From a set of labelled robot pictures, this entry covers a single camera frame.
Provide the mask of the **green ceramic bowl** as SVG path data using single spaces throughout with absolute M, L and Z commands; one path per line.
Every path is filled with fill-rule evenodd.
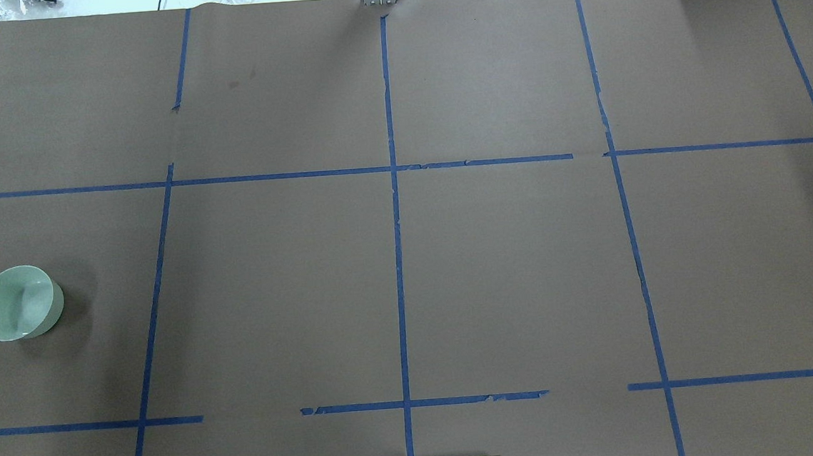
M 45 270 L 19 265 L 0 272 L 0 342 L 37 338 L 57 324 L 63 288 Z

